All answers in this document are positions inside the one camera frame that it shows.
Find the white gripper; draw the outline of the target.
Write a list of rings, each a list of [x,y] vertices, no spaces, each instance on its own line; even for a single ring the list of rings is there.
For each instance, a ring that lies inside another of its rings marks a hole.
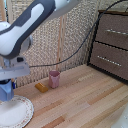
[[[0,80],[26,76],[29,73],[29,65],[23,56],[18,56],[13,59],[3,59],[3,64],[0,65]],[[12,80],[12,87],[16,89],[15,80]]]

